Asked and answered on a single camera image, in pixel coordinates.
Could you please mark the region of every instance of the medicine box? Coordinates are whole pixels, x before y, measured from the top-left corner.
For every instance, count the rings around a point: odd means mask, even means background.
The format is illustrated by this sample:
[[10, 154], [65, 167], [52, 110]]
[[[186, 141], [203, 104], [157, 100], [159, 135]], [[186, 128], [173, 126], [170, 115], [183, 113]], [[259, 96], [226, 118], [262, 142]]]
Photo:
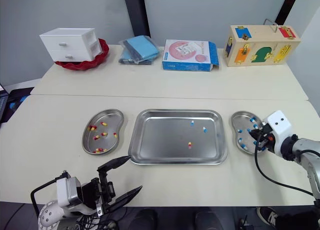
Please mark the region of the medicine box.
[[165, 70], [210, 72], [218, 66], [217, 47], [210, 41], [167, 39], [162, 57]]
[[283, 64], [300, 42], [291, 26], [231, 25], [224, 58], [228, 67]]
[[92, 61], [102, 52], [94, 28], [56, 28], [40, 38], [54, 62]]

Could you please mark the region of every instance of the green door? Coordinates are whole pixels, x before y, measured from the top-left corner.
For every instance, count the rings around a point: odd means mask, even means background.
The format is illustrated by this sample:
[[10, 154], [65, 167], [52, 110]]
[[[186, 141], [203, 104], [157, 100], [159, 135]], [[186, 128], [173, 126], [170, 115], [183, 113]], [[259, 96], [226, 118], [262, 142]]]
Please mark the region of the green door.
[[266, 55], [271, 53], [271, 47], [269, 46], [265, 46], [265, 47], [262, 47], [260, 48], [258, 51], [256, 51], [255, 55], [252, 56], [252, 63], [263, 63], [265, 62], [267, 59], [266, 58]]

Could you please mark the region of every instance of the cardboard box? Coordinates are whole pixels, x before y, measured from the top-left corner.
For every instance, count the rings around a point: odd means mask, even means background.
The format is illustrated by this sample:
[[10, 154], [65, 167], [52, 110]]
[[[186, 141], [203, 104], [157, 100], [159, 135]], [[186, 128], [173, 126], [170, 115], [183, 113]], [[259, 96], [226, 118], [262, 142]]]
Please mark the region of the cardboard box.
[[162, 57], [165, 70], [210, 72], [218, 66], [217, 47], [210, 41], [167, 39]]

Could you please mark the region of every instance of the metal tray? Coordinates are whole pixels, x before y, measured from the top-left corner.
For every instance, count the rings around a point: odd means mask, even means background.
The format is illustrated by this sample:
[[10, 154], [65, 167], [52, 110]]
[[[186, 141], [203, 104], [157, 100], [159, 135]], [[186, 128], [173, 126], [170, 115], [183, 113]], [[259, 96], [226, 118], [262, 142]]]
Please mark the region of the metal tray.
[[256, 141], [249, 134], [249, 130], [263, 127], [260, 118], [248, 111], [237, 111], [232, 115], [231, 123], [235, 133], [236, 146], [247, 154], [255, 154]]
[[227, 158], [222, 118], [212, 110], [144, 110], [128, 154], [136, 164], [220, 164]]
[[[85, 126], [82, 135], [82, 147], [84, 151], [92, 155], [101, 155], [111, 153], [119, 144], [119, 131], [124, 122], [124, 115], [117, 109], [107, 109], [93, 116]], [[91, 130], [91, 126], [96, 126], [95, 130]]]

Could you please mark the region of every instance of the white plastic drawer unit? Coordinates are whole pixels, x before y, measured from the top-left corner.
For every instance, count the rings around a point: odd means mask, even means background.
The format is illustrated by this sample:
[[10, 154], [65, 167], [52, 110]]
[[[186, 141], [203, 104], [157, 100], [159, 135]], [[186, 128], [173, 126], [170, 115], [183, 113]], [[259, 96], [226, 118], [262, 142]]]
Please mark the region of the white plastic drawer unit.
[[94, 28], [56, 28], [40, 38], [54, 62], [92, 61], [102, 52]]

